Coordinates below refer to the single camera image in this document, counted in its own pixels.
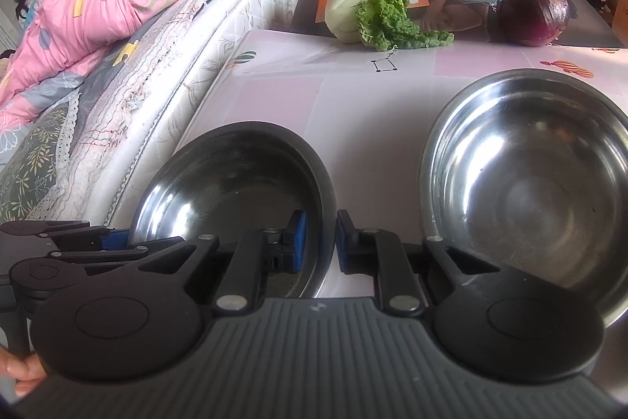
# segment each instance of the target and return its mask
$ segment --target pillow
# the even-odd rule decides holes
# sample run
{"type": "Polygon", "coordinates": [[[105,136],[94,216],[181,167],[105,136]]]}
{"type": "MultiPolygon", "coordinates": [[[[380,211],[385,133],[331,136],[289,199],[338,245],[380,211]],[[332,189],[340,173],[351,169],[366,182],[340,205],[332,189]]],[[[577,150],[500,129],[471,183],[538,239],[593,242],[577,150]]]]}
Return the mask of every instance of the pillow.
{"type": "Polygon", "coordinates": [[[57,142],[68,102],[53,106],[33,125],[0,174],[0,223],[24,220],[57,181],[57,142]]]}

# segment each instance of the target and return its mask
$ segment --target red onion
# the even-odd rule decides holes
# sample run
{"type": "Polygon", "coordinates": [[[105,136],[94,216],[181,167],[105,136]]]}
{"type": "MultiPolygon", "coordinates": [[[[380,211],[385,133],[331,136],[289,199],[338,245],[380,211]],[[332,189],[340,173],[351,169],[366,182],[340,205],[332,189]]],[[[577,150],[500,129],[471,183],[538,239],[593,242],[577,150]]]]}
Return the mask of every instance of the red onion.
{"type": "Polygon", "coordinates": [[[513,43],[540,47],[554,41],[567,27],[567,0],[501,0],[497,21],[513,43]]]}

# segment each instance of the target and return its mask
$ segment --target bowl rim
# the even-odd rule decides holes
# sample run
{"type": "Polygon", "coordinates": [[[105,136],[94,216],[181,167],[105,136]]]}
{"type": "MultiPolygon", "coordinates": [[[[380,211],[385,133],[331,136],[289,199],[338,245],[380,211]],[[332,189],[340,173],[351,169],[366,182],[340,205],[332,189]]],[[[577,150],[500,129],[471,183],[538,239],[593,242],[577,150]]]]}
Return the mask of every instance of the bowl rim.
{"type": "MultiPolygon", "coordinates": [[[[447,102],[431,126],[426,144],[423,147],[416,184],[420,199],[420,225],[423,237],[442,236],[438,231],[436,217],[434,215],[434,204],[431,200],[433,189],[432,170],[435,165],[436,150],[439,148],[444,132],[451,122],[453,122],[456,113],[467,105],[467,103],[472,101],[473,98],[490,88],[496,87],[498,84],[507,81],[527,81],[530,79],[545,79],[552,82],[560,82],[590,95],[604,105],[622,124],[626,132],[628,132],[628,115],[609,97],[590,84],[564,73],[552,70],[540,70],[538,68],[517,68],[493,73],[472,82],[447,102]]],[[[628,287],[614,306],[609,306],[605,308],[604,311],[600,311],[600,313],[604,319],[605,326],[608,327],[620,319],[626,311],[628,311],[628,287]]]]}
{"type": "Polygon", "coordinates": [[[336,198],[332,179],[329,172],[322,162],[320,156],[314,151],[312,146],[307,143],[304,138],[294,133],[288,128],[273,123],[262,121],[242,121],[222,125],[221,127],[209,130],[199,137],[194,138],[188,144],[183,146],[179,151],[174,153],[167,162],[161,166],[155,174],[149,185],[144,190],[142,197],[137,204],[137,208],[131,221],[129,228],[129,240],[131,242],[144,241],[144,236],[137,233],[139,219],[142,213],[142,207],[149,198],[151,191],[155,186],[171,172],[171,169],[177,165],[177,162],[185,158],[186,155],[194,152],[199,146],[206,146],[210,141],[225,137],[231,134],[244,134],[246,132],[270,135],[278,141],[286,144],[290,149],[294,150],[303,164],[307,166],[309,172],[316,184],[318,197],[320,199],[320,231],[318,239],[318,251],[316,253],[316,261],[313,269],[307,277],[307,282],[303,286],[299,296],[304,298],[313,298],[318,295],[320,288],[323,286],[323,280],[332,262],[334,254],[335,242],[335,220],[336,220],[336,198]]]}

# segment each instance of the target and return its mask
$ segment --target metal bowl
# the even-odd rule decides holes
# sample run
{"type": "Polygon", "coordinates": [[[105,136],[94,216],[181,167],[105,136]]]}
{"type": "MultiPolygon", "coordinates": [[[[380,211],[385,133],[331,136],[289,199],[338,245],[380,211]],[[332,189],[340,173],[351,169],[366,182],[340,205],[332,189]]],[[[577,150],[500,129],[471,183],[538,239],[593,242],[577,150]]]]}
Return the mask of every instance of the metal bowl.
{"type": "Polygon", "coordinates": [[[628,118],[550,71],[481,79],[443,109],[422,156],[425,236],[628,308],[628,118]]]}
{"type": "Polygon", "coordinates": [[[318,293],[334,251],[334,190],[319,156],[298,135],[270,123],[234,123],[197,137],[159,170],[130,239],[211,233],[237,242],[249,229],[285,227],[297,209],[308,222],[303,269],[271,276],[268,296],[318,293]]]}

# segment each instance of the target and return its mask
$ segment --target lace trim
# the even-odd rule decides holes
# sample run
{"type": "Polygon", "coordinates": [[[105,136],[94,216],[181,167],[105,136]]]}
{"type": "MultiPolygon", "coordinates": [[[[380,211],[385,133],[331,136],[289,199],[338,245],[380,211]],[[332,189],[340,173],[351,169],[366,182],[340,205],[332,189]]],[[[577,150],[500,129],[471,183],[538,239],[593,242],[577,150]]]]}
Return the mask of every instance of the lace trim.
{"type": "Polygon", "coordinates": [[[79,114],[79,97],[78,90],[74,90],[68,95],[68,113],[65,116],[64,124],[59,132],[57,141],[57,150],[55,151],[55,171],[57,172],[57,181],[50,188],[48,193],[34,207],[28,215],[29,220],[54,220],[53,207],[62,196],[68,183],[68,168],[70,164],[70,144],[74,137],[74,130],[77,124],[77,115],[79,114]]]}

